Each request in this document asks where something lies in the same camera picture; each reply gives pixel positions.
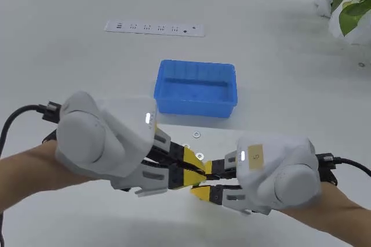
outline white table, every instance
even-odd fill
[[[218,159],[238,129],[302,134],[318,152],[370,166],[370,49],[332,38],[311,1],[0,0],[0,122],[21,105],[62,102],[79,89],[98,99],[152,95],[162,59],[233,63],[239,103],[231,118],[160,115],[175,141]],[[106,33],[108,19],[204,23],[206,37]],[[22,116],[4,156],[52,129]],[[349,166],[336,175],[354,201],[370,204],[366,175]],[[13,247],[347,246],[279,213],[241,216],[187,189],[137,199],[104,181],[25,200],[6,212],[4,233]]]

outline power strip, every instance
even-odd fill
[[[134,34],[177,35],[181,37],[205,36],[204,27],[199,24],[110,20],[107,22],[104,30],[108,32],[128,32]]]

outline black cable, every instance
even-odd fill
[[[368,174],[371,177],[371,170],[369,168],[353,160],[350,160],[347,158],[341,158],[341,157],[334,157],[334,163],[335,164],[348,164],[348,165],[357,167],[358,169],[364,171],[366,174]]]
[[[10,115],[10,117],[5,121],[2,131],[1,131],[1,135],[0,135],[0,157],[4,149],[6,136],[8,135],[8,131],[9,131],[11,124],[20,114],[23,114],[24,112],[27,112],[27,111],[36,111],[36,112],[44,113],[45,106],[42,106],[42,105],[24,106],[22,108],[19,108],[13,114]],[[2,234],[3,220],[4,220],[4,213],[1,213],[0,214],[0,247],[5,247],[4,236]]]

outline white flower pot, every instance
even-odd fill
[[[339,5],[339,7],[331,15],[329,31],[334,37],[344,40],[349,44],[371,45],[371,10],[359,20],[358,26],[346,36],[344,36],[341,32],[339,14],[343,10],[343,3],[349,1],[358,2],[359,0],[344,0]]]

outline blue bin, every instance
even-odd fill
[[[237,105],[234,66],[163,60],[154,97],[163,113],[228,118]]]

